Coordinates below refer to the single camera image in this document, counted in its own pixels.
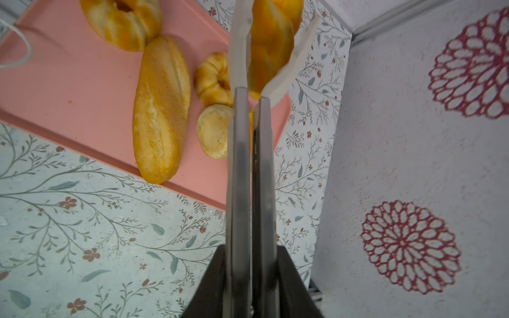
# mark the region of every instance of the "floral pattern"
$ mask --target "floral pattern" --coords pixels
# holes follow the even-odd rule
[[[233,0],[199,1],[229,29]],[[306,284],[351,40],[315,0],[303,26],[315,11],[322,21],[274,156],[276,241]],[[3,312],[180,316],[224,243],[224,212],[5,125],[0,142]]]
[[[429,89],[445,110],[496,119],[509,114],[509,7],[467,25],[435,58]]]
[[[454,284],[461,252],[444,220],[428,209],[384,202],[366,214],[362,227],[370,262],[392,284],[424,295]]]

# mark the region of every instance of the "gray surface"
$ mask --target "gray surface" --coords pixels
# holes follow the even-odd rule
[[[504,5],[449,4],[351,52],[312,273],[325,316],[509,315],[509,116],[465,118],[428,90],[447,42]],[[394,200],[456,235],[462,269],[442,293],[407,292],[369,262],[366,213]]]

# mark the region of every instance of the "tray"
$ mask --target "tray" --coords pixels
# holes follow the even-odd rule
[[[208,54],[227,51],[228,33],[195,0],[161,1],[161,10],[161,33],[177,39],[191,74]],[[17,26],[34,55],[24,66],[0,70],[0,120],[140,176],[131,120],[143,53],[103,41],[87,24],[78,0],[36,0]],[[9,33],[0,42],[0,63],[24,54],[17,35]],[[193,90],[180,168],[161,186],[225,210],[227,162],[208,158],[196,136],[203,109]],[[286,94],[272,109],[274,145],[290,112]]]

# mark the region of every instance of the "white wire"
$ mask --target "white wire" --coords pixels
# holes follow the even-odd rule
[[[26,55],[25,55],[24,58],[20,59],[19,61],[12,62],[12,63],[0,64],[0,69],[4,69],[4,68],[7,68],[7,67],[17,67],[17,66],[25,64],[32,57],[32,53],[34,53],[34,49],[32,48],[32,45],[30,44],[29,40],[26,38],[25,34],[23,34],[23,32],[21,32],[17,27],[13,26],[10,23],[7,23],[2,18],[0,18],[0,23],[5,25],[6,27],[11,29],[12,31],[14,31],[17,35],[19,35],[19,37],[26,44]]]

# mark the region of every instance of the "table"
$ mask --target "table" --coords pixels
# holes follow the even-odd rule
[[[233,3],[201,2],[226,30]],[[314,10],[322,21],[274,157],[277,241],[306,285],[351,40],[315,0],[304,25]],[[224,243],[224,212],[5,125],[0,206],[8,317],[177,317]]]

